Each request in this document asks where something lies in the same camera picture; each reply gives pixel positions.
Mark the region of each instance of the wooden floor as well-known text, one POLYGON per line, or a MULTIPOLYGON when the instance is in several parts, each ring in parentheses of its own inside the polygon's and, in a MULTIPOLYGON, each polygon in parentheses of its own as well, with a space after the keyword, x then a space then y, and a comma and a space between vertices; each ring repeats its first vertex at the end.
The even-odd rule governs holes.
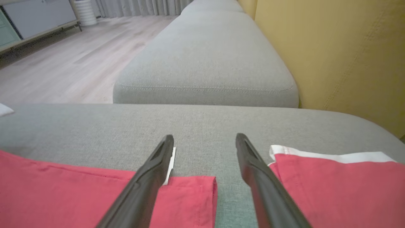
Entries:
POLYGON ((0 103, 112 103, 120 71, 175 18, 100 19, 3 55, 0 103))

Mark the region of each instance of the red cloth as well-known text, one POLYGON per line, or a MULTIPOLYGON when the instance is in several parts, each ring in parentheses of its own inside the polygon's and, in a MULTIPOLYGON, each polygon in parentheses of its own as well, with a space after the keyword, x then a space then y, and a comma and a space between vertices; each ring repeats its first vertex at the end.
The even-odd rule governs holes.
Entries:
POLYGON ((314 228, 405 227, 403 164, 341 163, 284 150, 270 168, 314 228))
MULTIPOLYGON (((0 151, 1 227, 93 228, 135 172, 34 161, 0 151)), ((213 228, 215 177, 172 177, 150 227, 213 228)))

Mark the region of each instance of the gray sofa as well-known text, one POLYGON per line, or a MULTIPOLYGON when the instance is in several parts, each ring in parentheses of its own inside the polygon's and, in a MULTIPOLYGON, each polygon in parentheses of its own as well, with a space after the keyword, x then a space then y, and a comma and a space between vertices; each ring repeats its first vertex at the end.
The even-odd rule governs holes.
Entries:
POLYGON ((405 163, 405 144, 367 120, 268 107, 297 107, 288 70, 247 15, 217 14, 206 5, 212 0, 202 1, 188 7, 197 10, 201 4, 205 12, 186 7, 187 19, 181 15, 157 36, 115 84, 114 102, 138 104, 9 105, 15 113, 0 118, 0 150, 70 165, 137 170, 160 139, 173 134, 175 176, 217 177, 217 228, 257 227, 237 162, 238 132, 267 163, 272 144, 326 154, 383 151, 405 163), (198 47, 213 37, 215 48, 198 47))
POLYGON ((237 1, 195 0, 122 71, 113 101, 298 108, 298 91, 237 1))

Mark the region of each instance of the white vase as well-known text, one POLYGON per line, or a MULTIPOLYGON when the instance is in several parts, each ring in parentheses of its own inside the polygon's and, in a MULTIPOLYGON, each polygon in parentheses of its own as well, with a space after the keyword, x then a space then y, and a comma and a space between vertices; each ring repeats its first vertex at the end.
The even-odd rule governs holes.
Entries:
POLYGON ((91 0, 76 0, 75 5, 77 13, 79 14, 81 26, 97 24, 97 19, 93 12, 91 0))

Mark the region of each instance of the yellow leather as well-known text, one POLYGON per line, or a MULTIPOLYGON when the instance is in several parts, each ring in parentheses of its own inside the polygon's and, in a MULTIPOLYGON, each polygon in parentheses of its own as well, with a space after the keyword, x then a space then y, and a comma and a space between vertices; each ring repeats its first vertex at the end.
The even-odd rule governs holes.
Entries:
POLYGON ((254 20, 257 0, 238 0, 238 2, 245 13, 247 13, 254 20))
POLYGON ((405 134, 404 0, 258 0, 255 21, 294 76, 302 108, 405 134))

